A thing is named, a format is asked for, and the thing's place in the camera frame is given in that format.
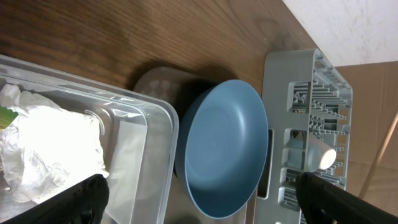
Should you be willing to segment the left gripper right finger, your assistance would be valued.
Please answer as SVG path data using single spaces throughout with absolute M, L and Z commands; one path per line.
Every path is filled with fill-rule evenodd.
M 310 172 L 296 177 L 295 194 L 308 224 L 397 224 L 397 217 Z

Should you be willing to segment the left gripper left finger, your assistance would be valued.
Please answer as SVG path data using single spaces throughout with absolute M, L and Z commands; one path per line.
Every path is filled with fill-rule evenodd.
M 95 174 L 5 224 L 99 224 L 108 201 L 108 183 L 101 174 Z

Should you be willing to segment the pink cup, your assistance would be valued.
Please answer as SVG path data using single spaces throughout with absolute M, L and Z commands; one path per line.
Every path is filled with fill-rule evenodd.
M 316 145 L 319 148 L 319 150 L 321 150 L 321 152 L 322 152 L 322 159 L 321 159 L 320 167 L 318 169 L 326 170 L 329 167 L 331 167 L 331 165 L 336 160 L 336 154 L 337 154 L 336 150 L 333 149 L 332 147 L 330 147 L 328 144 L 324 143 L 323 141 L 319 140 L 317 137 L 315 137 L 312 134 L 308 134 L 307 151 L 308 151 L 309 144 Z

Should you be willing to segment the white tissue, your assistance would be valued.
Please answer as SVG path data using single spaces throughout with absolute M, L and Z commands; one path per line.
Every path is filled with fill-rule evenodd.
M 15 201 L 42 203 L 92 175 L 109 175 L 97 118 L 10 84 L 1 107 L 18 113 L 1 130 L 2 170 Z

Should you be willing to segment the foil snack wrapper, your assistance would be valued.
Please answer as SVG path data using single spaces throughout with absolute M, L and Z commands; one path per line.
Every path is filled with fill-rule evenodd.
M 6 129 L 17 117 L 18 113 L 0 107 L 0 130 Z

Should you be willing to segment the light blue cup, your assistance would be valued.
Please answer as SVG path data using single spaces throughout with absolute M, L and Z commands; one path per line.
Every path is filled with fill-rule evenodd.
M 319 167 L 322 159 L 322 152 L 314 144 L 308 145 L 308 151 L 303 148 L 304 141 L 302 139 L 290 139 L 287 143 L 288 155 L 287 165 L 295 169 L 305 169 L 305 160 L 307 159 L 309 172 L 315 172 Z

